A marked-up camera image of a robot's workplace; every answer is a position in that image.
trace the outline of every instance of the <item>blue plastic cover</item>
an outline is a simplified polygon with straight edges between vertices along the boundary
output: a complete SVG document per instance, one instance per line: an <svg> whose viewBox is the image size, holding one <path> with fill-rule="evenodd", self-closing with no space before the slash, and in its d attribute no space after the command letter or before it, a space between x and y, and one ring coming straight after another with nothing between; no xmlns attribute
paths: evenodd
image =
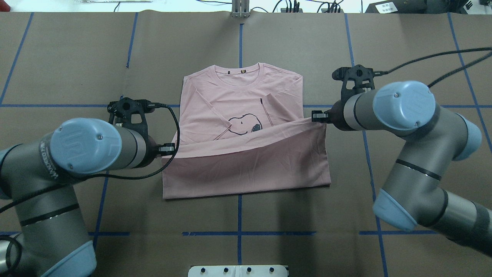
<svg viewBox="0 0 492 277"><path fill-rule="evenodd" d="M53 160L69 172L92 174L108 168L118 158L122 139L116 128L95 118L65 121L53 132Z"/></svg>
<svg viewBox="0 0 492 277"><path fill-rule="evenodd" d="M4 156L7 154L7 152L8 152L10 149L12 149L12 147L11 147L11 148L7 148L7 149L5 149L5 150L0 151L0 163L2 162L2 160L3 160ZM4 200L9 200L9 199L10 199L10 197L8 197L8 196L7 196L7 195L3 192L3 190L1 189L1 187L0 187L0 199L4 199Z"/></svg>
<svg viewBox="0 0 492 277"><path fill-rule="evenodd" d="M383 189L379 190L372 210L377 217L405 232L417 226L417 221Z"/></svg>
<svg viewBox="0 0 492 277"><path fill-rule="evenodd" d="M377 119L387 127L411 131L430 121L435 112L435 98L421 82L395 82L377 91L372 108Z"/></svg>
<svg viewBox="0 0 492 277"><path fill-rule="evenodd" d="M457 113L465 122L466 128L468 129L468 139L466 140L466 145L463 148L463 151L456 156L453 161L461 161L468 158L473 152L477 151L477 149L482 144L482 132L477 127L477 125L468 121L464 116Z"/></svg>
<svg viewBox="0 0 492 277"><path fill-rule="evenodd" d="M94 247L88 241L68 254L45 272L41 277L87 277L96 267Z"/></svg>

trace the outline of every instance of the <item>white label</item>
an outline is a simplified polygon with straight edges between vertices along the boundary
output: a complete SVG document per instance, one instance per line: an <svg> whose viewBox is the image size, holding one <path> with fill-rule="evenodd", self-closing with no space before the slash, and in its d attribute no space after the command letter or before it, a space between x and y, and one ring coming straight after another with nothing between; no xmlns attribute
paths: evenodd
<svg viewBox="0 0 492 277"><path fill-rule="evenodd" d="M393 4L393 2L376 5L376 9L379 13L390 13L390 12L398 11L397 7L395 6L395 4Z"/></svg>

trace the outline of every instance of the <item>snoopy graphic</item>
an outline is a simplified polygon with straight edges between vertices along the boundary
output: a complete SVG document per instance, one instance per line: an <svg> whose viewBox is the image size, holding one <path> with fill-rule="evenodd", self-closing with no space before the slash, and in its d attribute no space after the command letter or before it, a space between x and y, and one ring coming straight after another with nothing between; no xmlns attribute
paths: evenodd
<svg viewBox="0 0 492 277"><path fill-rule="evenodd" d="M232 117L228 121L231 123L229 132L240 136L263 129L258 117L252 113L247 113L241 117Z"/></svg>

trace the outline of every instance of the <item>red object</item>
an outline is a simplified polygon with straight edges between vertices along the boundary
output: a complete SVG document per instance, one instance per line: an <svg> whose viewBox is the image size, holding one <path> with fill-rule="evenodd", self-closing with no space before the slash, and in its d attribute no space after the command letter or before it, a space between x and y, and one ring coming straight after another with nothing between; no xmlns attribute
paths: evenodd
<svg viewBox="0 0 492 277"><path fill-rule="evenodd" d="M10 6L4 0L0 0L0 11L10 11Z"/></svg>

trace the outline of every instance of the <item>gray robot arm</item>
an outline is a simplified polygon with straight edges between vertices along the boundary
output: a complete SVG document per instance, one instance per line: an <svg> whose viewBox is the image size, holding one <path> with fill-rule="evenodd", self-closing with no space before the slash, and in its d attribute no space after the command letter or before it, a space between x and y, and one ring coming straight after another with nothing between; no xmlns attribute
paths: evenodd
<svg viewBox="0 0 492 277"><path fill-rule="evenodd" d="M492 211L438 186L452 160L480 146L476 125L417 81L353 95L328 114L339 129L387 130L406 141L374 203L379 218L407 232L423 225L492 257Z"/></svg>
<svg viewBox="0 0 492 277"><path fill-rule="evenodd" d="M137 132L117 125L75 118L37 141L0 151L1 198L18 201L56 188L15 206L22 255L11 242L1 241L0 276L16 262L15 273L22 276L86 277L94 271L94 248L72 185L103 170L143 167L174 151L144 138L146 128Z"/></svg>

